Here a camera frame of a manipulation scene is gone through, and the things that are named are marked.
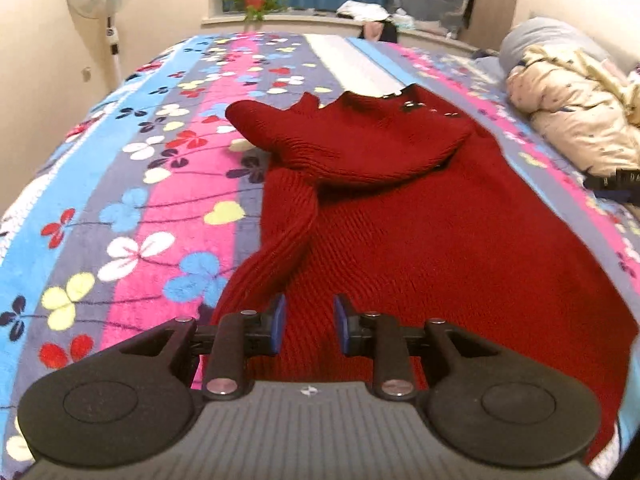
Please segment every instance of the blue stripe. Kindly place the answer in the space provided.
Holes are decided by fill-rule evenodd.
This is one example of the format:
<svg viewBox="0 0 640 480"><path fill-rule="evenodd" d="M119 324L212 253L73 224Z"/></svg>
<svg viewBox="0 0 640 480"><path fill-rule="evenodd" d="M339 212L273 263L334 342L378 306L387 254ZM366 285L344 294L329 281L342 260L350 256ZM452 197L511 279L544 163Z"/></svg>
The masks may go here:
<svg viewBox="0 0 640 480"><path fill-rule="evenodd" d="M181 51L165 61L158 72L149 77L136 92L125 98L120 106L131 107L134 110L144 108L147 112L154 110L162 103L165 96L149 95L149 92L161 85L161 81L165 81L169 74L177 70L190 70L200 59L200 54L187 53L184 49L189 44L201 40L202 38L196 37L183 44ZM175 79L167 79L167 81L175 82ZM40 235L40 230L46 224L57 221L60 214L67 208L75 208L78 212L84 210L103 174L121 153L122 147L138 132L136 125L144 120L134 114L116 120L117 115L116 112L105 118L97 126L96 131L92 132L62 165L12 241L0 267L0 311L9 310L14 298L19 294L26 299L24 314L29 316L36 311L43 287L47 284L49 275L65 245L63 241L55 250L43 250L46 240ZM78 254L80 264L83 259L82 254ZM24 323L25 332L27 332L30 320L25 319ZM2 377L0 406L9 405L20 354L26 339L26 336L23 336L16 342L10 342L5 334L0 338L0 376ZM0 410L0 431L2 432L0 442L5 441L4 431L7 428L9 413L10 410Z"/></svg>
<svg viewBox="0 0 640 480"><path fill-rule="evenodd" d="M382 54L372 43L366 40L359 40L357 38L349 38L348 39L351 44L365 54L369 59L375 62L380 68L391 74L393 77L398 79L403 85L408 86L413 83L418 83L420 86L425 87L427 90L430 90L434 94L439 95L440 97L451 101L461 110L464 110L470 116L472 116L478 123L482 124L485 128L487 128L490 132L494 130L494 125L491 120L485 117L482 114L478 113L478 110L475 107L470 107L469 102L462 95L457 95L452 92L452 97L448 98L448 96L444 96L441 91L438 91L437 88L430 85L428 81L424 78L416 78L415 75L409 74L405 72L402 68L400 68L395 61L389 59L387 56ZM511 166L511 168L520 176L522 180L524 180L527 185L540 197L540 199L548 206L551 211L553 211L560 218L558 210L555 208L549 197L540 189L540 187L535 184L532 178L527 174L523 165L519 163L517 160L513 160L510 156L508 156L504 150L502 150L502 156L507 161L507 163Z"/></svg>
<svg viewBox="0 0 640 480"><path fill-rule="evenodd" d="M620 448L625 451L631 439L640 428L640 338L636 339L634 348L637 349L631 355L628 377L626 378L625 395L620 406Z"/></svg>
<svg viewBox="0 0 640 480"><path fill-rule="evenodd" d="M398 79L403 85L408 86L412 83L418 83L415 75L409 74L400 68L394 61L390 60L387 56L382 54L376 47L366 40L359 40L358 38L348 38L349 41L355 48L357 48L361 53L367 56L370 60L375 62L382 70L388 72L391 76ZM426 85L423 82L420 82L421 86L424 86L426 89L436 93L433 88Z"/></svg>

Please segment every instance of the pillow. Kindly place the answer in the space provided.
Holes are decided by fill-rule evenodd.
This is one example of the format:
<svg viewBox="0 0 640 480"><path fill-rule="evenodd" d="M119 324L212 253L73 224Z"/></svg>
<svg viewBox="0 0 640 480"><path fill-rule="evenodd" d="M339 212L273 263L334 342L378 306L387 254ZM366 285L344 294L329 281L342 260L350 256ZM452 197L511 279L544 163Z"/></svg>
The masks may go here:
<svg viewBox="0 0 640 480"><path fill-rule="evenodd" d="M577 28L553 18L537 17L519 24L502 41L500 66L504 72L511 73L522 60L525 49L534 44L570 44L597 61L610 58L601 46Z"/></svg>
<svg viewBox="0 0 640 480"><path fill-rule="evenodd" d="M504 73L504 70L502 70L500 61L498 61L497 57L480 57L474 60L474 64L485 74L495 79L498 83L498 87L501 90L504 90L506 88L505 81L507 79L507 76Z"/></svg>

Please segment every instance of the white cloth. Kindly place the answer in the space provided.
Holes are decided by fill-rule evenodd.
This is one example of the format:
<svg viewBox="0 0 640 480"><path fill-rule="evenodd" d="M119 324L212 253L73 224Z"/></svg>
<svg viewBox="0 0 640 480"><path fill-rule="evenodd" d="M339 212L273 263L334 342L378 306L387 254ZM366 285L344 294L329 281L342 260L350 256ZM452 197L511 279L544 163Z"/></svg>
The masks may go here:
<svg viewBox="0 0 640 480"><path fill-rule="evenodd" d="M389 17L384 7L347 0L337 10L338 14L351 16L357 22L381 22Z"/></svg>

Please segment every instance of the screw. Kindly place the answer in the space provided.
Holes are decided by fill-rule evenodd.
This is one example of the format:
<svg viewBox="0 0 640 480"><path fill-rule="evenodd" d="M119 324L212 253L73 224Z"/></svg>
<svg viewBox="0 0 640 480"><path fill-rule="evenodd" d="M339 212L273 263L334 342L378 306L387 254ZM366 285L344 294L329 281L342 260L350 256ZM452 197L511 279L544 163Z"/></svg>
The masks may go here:
<svg viewBox="0 0 640 480"><path fill-rule="evenodd" d="M414 386L402 379L391 379L382 383L382 391L393 397L404 397L414 390Z"/></svg>
<svg viewBox="0 0 640 480"><path fill-rule="evenodd" d="M315 386L305 386L304 388L302 388L300 390L300 393L303 394L304 396L307 397L313 397L314 395L316 395L320 390L318 390Z"/></svg>
<svg viewBox="0 0 640 480"><path fill-rule="evenodd" d="M229 395L238 389L238 383L228 377L212 379L207 383L207 391L217 395Z"/></svg>

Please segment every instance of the fan pole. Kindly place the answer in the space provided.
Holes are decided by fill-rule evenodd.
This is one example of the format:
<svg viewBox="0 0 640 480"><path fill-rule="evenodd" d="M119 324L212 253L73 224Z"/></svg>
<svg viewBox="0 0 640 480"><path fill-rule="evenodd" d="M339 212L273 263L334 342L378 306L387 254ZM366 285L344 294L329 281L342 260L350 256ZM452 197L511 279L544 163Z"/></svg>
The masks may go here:
<svg viewBox="0 0 640 480"><path fill-rule="evenodd" d="M116 79L116 88L122 84L122 69L120 67L120 47L118 45L118 30L111 16L107 17L107 42L111 51L113 62L113 74Z"/></svg>

